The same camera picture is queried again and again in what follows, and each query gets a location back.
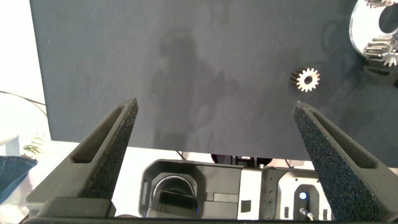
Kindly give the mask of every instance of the small metal gear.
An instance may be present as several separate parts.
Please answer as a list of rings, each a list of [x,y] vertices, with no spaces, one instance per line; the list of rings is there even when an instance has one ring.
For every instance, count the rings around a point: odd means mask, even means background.
[[[370,61],[384,62],[384,65],[398,65],[398,41],[392,34],[373,38],[365,48],[365,56]]]
[[[366,5],[370,6],[371,8],[392,6],[393,4],[398,2],[398,0],[365,0],[365,1]]]
[[[314,68],[305,68],[303,70],[296,70],[290,77],[290,82],[297,85],[301,91],[312,91],[319,84],[319,73]]]

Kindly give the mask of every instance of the black textured surface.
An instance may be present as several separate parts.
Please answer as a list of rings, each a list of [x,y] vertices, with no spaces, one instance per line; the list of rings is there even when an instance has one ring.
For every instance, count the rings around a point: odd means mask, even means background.
[[[55,197],[112,199],[137,111],[134,98],[107,115],[27,196],[30,216]]]
[[[398,177],[315,108],[293,113],[336,221],[391,221],[397,217]]]
[[[101,155],[101,164],[96,167],[81,197],[112,199],[137,112],[137,100],[134,99],[133,104],[128,105],[126,114],[119,118],[123,121],[121,125],[113,130],[115,133],[110,133],[114,137],[109,139],[110,144],[107,145],[109,149]]]
[[[361,71],[356,2],[32,1],[51,137],[80,142],[137,96],[130,146],[308,159],[291,118],[300,100],[398,167],[397,88]],[[311,93],[289,82],[303,67],[321,75]]]

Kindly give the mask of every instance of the cable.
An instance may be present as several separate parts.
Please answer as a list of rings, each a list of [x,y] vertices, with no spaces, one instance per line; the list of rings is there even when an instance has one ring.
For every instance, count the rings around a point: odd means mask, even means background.
[[[180,153],[180,152],[178,152],[178,151],[175,151],[178,155],[180,155],[180,157],[181,157],[181,159],[182,160],[186,160],[183,156],[182,156],[182,154]]]
[[[41,112],[43,112],[43,114],[47,117],[47,114],[45,113],[45,111],[42,110],[39,106],[36,105],[36,103],[37,103],[37,104],[40,104],[40,105],[43,105],[43,106],[45,106],[45,104],[40,103],[40,102],[37,102],[37,101],[34,101],[34,100],[30,100],[30,99],[28,99],[28,98],[25,98],[25,97],[23,97],[23,96],[19,96],[19,95],[17,95],[17,94],[8,93],[8,92],[6,92],[6,91],[1,91],[1,90],[0,90],[0,93],[5,93],[5,94],[10,94],[10,95],[18,96],[19,98],[22,98],[22,99],[28,101],[29,103],[32,103],[35,107],[37,107],[39,110],[41,110]]]
[[[20,95],[17,95],[17,94],[13,94],[13,93],[9,93],[9,92],[6,92],[6,91],[1,91],[1,90],[0,90],[0,93],[5,93],[5,94],[10,94],[10,95],[18,96],[18,97],[21,97],[21,98],[23,98],[23,99],[25,99],[25,100],[27,100],[27,101],[32,102],[32,103],[37,103],[37,104],[40,104],[40,105],[45,106],[44,103],[41,103],[41,102],[38,102],[38,101],[35,101],[35,100],[28,99],[28,98],[25,98],[25,97],[20,96]]]
[[[285,159],[285,162],[286,162],[286,164],[287,164],[287,166],[288,166],[289,168],[292,168],[292,166],[289,164],[289,162],[287,162],[287,159]]]

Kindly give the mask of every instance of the large silver gear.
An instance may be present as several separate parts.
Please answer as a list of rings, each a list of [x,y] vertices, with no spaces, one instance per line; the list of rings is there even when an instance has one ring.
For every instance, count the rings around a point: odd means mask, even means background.
[[[296,70],[290,77],[290,82],[296,84],[301,91],[312,91],[319,84],[319,73],[314,68],[306,68],[303,70]]]
[[[384,62],[384,65],[398,65],[398,41],[392,34],[373,38],[364,52],[366,58],[375,62]]]
[[[370,6],[371,8],[392,6],[393,4],[398,3],[398,0],[365,0],[365,1],[366,5]]]

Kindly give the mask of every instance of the mounting hole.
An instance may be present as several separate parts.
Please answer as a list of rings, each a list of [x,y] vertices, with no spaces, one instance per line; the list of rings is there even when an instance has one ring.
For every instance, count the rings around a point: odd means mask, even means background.
[[[305,84],[310,84],[312,82],[312,77],[307,77],[307,78],[305,78],[305,80],[304,80],[304,83]]]
[[[398,30],[398,4],[386,7],[380,15],[380,30],[389,34]]]

